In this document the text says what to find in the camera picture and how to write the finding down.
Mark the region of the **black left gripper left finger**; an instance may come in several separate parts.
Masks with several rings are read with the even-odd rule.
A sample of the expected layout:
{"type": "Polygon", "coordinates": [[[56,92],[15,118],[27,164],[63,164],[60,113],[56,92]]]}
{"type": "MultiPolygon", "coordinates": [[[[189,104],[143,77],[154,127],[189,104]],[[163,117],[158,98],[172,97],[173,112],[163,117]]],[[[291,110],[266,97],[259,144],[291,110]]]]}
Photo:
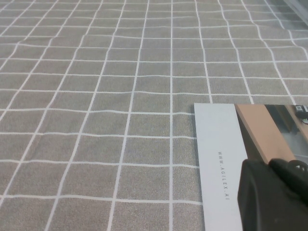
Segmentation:
{"type": "Polygon", "coordinates": [[[238,189],[244,231],[306,231],[308,205],[269,167],[244,160],[238,189]]]}

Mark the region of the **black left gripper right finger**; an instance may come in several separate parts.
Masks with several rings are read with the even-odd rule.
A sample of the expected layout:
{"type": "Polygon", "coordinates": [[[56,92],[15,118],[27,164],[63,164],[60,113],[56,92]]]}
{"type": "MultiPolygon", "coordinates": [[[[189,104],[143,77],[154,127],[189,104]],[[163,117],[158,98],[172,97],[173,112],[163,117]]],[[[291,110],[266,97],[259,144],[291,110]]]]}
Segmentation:
{"type": "Polygon", "coordinates": [[[285,161],[273,158],[269,167],[301,200],[308,204],[308,165],[300,160],[285,161]]]}

